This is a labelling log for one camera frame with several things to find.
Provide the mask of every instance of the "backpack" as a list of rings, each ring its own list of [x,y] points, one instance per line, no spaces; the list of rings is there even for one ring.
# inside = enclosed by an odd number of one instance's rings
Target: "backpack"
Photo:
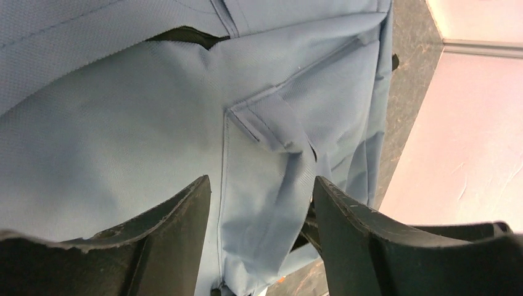
[[[257,295],[325,176],[372,205],[391,0],[41,0],[0,9],[0,228],[90,237],[202,175],[195,295]]]

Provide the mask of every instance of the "pocket flap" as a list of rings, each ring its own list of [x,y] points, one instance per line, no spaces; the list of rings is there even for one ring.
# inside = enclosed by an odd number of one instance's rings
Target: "pocket flap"
[[[228,110],[228,115],[246,135],[269,151],[301,153],[309,147],[298,117],[276,92],[238,103]]]

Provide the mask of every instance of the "wall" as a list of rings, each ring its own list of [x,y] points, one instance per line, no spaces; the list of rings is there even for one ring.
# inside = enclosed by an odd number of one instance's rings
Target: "wall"
[[[523,231],[523,59],[443,53],[380,211]]]
[[[442,38],[523,46],[522,0],[427,0]]]

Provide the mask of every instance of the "stitching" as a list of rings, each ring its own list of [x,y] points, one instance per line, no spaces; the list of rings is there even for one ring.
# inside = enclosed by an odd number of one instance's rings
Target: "stitching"
[[[285,145],[278,139],[278,137],[276,136],[276,134],[273,132],[273,130],[271,130],[271,128],[265,123],[265,121],[262,120],[262,118],[260,116],[258,116],[258,114],[254,113],[253,110],[251,110],[250,106],[247,105],[247,110],[250,111],[250,113],[254,114],[254,116],[256,116],[262,123],[263,125],[265,125],[265,127],[271,132],[271,134],[273,134],[273,137],[278,141],[278,143],[285,149]]]
[[[13,40],[13,41],[10,41],[8,43],[4,43],[4,44],[0,45],[0,49],[4,49],[6,47],[13,46],[13,45],[15,45],[15,44],[17,44],[19,42],[22,42],[22,41],[28,39],[28,38],[31,38],[31,37],[43,34],[43,33],[47,32],[49,30],[52,30],[52,29],[57,28],[57,27],[62,26],[62,25],[66,25],[66,24],[68,24],[70,22],[74,22],[74,21],[76,21],[78,19],[81,19],[82,17],[86,17],[86,16],[88,16],[90,14],[99,12],[100,10],[104,10],[104,9],[108,8],[109,6],[112,6],[112,5],[116,4],[116,3],[123,2],[123,1],[126,1],[126,0],[116,0],[116,1],[109,2],[109,3],[107,3],[107,4],[103,5],[103,6],[100,6],[98,8],[95,8],[95,9],[87,11],[87,12],[84,12],[83,14],[77,15],[76,17],[70,18],[68,20],[64,20],[63,22],[57,23],[55,25],[52,25],[52,26],[40,29],[38,31],[29,33],[29,34],[27,34],[25,36],[20,37],[19,39],[16,39],[16,40]],[[178,3],[181,6],[187,7],[188,9],[194,10],[196,12],[200,12],[200,13],[203,13],[203,14],[214,14],[214,12],[207,12],[207,11],[201,11],[201,10],[194,9],[194,8],[189,7],[186,4],[183,4],[183,3],[181,3],[181,2],[179,2],[177,0],[173,0],[173,1]]]
[[[236,104],[234,104],[230,110],[233,112],[233,110],[241,110],[243,108],[246,108],[249,106],[249,104],[257,104],[258,102],[264,100],[267,96],[270,96],[272,94],[278,94],[278,91],[282,88],[285,88],[289,83],[295,81],[300,76],[305,75],[306,73],[312,71],[315,67],[318,67],[320,64],[324,63],[326,60],[332,58],[336,54],[349,49],[351,46],[353,46],[353,42],[357,40],[355,37],[351,37],[349,41],[346,43],[343,43],[339,47],[335,48],[333,51],[327,53],[325,56],[320,57],[318,60],[314,61],[312,64],[307,65],[306,67],[302,68],[300,71],[292,74],[290,77],[288,77],[285,81],[282,83],[277,84],[276,86],[272,86],[268,89],[265,89],[263,91],[260,91],[258,94],[254,96],[250,96],[246,99],[243,99]]]
[[[236,113],[234,113],[233,111],[230,112],[231,114],[234,115],[234,117],[236,117],[236,119],[238,120],[238,122],[245,128],[245,130],[247,130],[249,132],[249,134],[258,142],[260,142],[260,139],[258,139],[258,137],[256,137],[250,130],[248,127],[245,126],[245,124],[243,123],[243,121],[236,115]]]
[[[61,26],[61,25],[65,25],[66,23],[73,22],[73,21],[75,21],[75,20],[78,20],[78,19],[80,19],[80,18],[82,18],[82,17],[85,17],[85,16],[87,16],[87,15],[89,15],[89,14],[93,14],[93,13],[95,13],[95,12],[98,12],[98,11],[100,11],[100,10],[102,10],[102,9],[105,9],[105,8],[107,8],[107,7],[109,7],[109,6],[113,5],[113,4],[116,4],[116,3],[118,3],[118,2],[122,2],[122,1],[125,1],[125,0],[116,0],[116,1],[109,2],[109,3],[107,3],[106,5],[103,5],[103,6],[100,6],[100,7],[98,7],[98,8],[95,8],[95,9],[93,9],[93,10],[91,10],[91,11],[85,12],[85,13],[83,13],[83,14],[81,14],[81,15],[78,15],[78,16],[76,16],[76,17],[74,17],[74,18],[70,18],[70,19],[68,19],[68,20],[64,20],[63,22],[57,23],[57,24],[52,25],[52,26],[49,26],[49,27],[47,27],[47,28],[43,28],[43,29],[40,29],[40,30],[38,30],[38,31],[36,31],[36,32],[29,33],[29,34],[27,34],[27,35],[25,35],[25,36],[20,37],[19,39],[16,39],[16,40],[11,41],[11,42],[9,42],[9,43],[2,44],[2,45],[0,46],[0,49],[3,49],[3,48],[5,48],[5,47],[8,47],[8,46],[14,45],[14,44],[16,44],[16,43],[19,43],[19,42],[21,42],[21,41],[23,41],[23,40],[26,40],[27,38],[31,38],[31,37],[36,36],[36,35],[40,35],[40,34],[42,34],[42,33],[45,33],[46,31],[49,31],[49,30],[54,29],[54,28],[56,28],[56,27],[59,27],[59,26]]]
[[[240,5],[240,1],[239,1],[239,0],[236,0],[236,3],[238,4],[238,8],[240,9],[240,12],[242,13],[242,15],[243,15],[243,17],[244,17],[245,24],[247,25],[247,29],[249,29],[249,33],[252,33],[252,32],[250,31],[249,22],[247,21],[247,17],[245,17],[244,11],[242,10],[242,6]]]
[[[219,0],[211,0],[211,4],[214,7],[216,15],[220,19],[221,23],[227,29],[227,32],[229,32],[231,38],[238,37],[238,29],[235,27],[233,18],[230,16],[231,14],[228,12],[228,8],[225,3],[220,2]]]
[[[216,247],[218,248],[218,271],[220,272],[220,281],[223,282],[224,276],[224,266],[223,266],[223,240],[221,239],[221,220],[225,211],[225,200],[227,195],[227,177],[229,175],[229,121],[227,114],[224,116],[224,131],[223,131],[223,159],[222,161],[222,171],[221,171],[221,186],[222,190],[220,192],[220,207],[218,208],[218,222],[216,224],[216,238],[218,242]]]
[[[365,204],[367,206],[369,206],[369,203],[371,201],[371,197],[369,195],[371,185],[369,184],[369,151],[367,150],[367,139],[365,139],[365,141],[363,141],[362,145],[365,149],[364,150],[365,151],[365,175],[366,175],[365,181],[367,181],[367,186],[366,186],[367,191],[365,192],[367,195],[367,202]]]
[[[194,10],[194,11],[196,11],[196,12],[201,12],[201,13],[203,13],[203,14],[215,14],[214,12],[203,11],[203,10],[199,10],[199,9],[196,9],[196,8],[192,8],[191,6],[189,6],[189,5],[185,4],[185,3],[179,2],[178,0],[172,0],[172,1],[174,1],[174,2],[176,2],[176,3],[178,3],[178,4],[180,4],[181,6],[187,7],[187,8],[190,9],[190,10]]]

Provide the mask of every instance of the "speckled floor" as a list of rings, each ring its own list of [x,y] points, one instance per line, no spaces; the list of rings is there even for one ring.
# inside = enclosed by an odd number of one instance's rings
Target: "speckled floor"
[[[414,125],[443,50],[443,44],[425,1],[394,2],[393,51],[400,66],[392,75],[387,129],[376,194],[383,201],[405,142]],[[267,296],[328,295],[322,261],[316,261],[269,288]]]

